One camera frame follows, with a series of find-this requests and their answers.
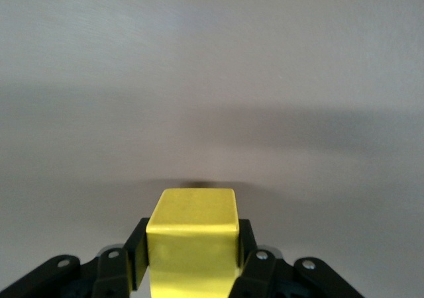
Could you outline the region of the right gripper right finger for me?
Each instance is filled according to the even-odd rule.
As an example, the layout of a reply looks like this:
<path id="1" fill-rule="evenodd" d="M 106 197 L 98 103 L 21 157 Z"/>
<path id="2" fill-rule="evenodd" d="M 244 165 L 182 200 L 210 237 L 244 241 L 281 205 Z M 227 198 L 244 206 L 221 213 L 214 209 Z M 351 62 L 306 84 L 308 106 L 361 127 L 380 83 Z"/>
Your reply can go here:
<path id="1" fill-rule="evenodd" d="M 228 298 L 362 298 L 362 294 L 323 260 L 304 257 L 288 264 L 259 247 L 248 219 L 239 220 L 240 275 Z"/>

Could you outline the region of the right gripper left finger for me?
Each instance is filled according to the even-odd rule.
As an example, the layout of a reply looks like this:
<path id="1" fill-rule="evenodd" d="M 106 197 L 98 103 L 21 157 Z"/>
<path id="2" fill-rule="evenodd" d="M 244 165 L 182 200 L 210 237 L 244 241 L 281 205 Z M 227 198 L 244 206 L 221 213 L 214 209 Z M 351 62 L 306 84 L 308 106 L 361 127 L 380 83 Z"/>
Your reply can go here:
<path id="1" fill-rule="evenodd" d="M 67 254 L 50 258 L 0 298 L 130 298 L 148 267 L 147 224 L 142 218 L 123 245 L 108 246 L 84 264 Z"/>

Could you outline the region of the yellow wooden block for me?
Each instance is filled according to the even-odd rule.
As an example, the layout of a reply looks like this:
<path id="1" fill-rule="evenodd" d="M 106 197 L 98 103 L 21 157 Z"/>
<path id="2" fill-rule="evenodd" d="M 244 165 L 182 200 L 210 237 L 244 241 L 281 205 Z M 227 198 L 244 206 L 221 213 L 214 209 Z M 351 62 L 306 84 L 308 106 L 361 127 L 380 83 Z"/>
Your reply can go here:
<path id="1" fill-rule="evenodd" d="M 166 189 L 146 227 L 151 298 L 228 298 L 239 274 L 233 189 Z"/>

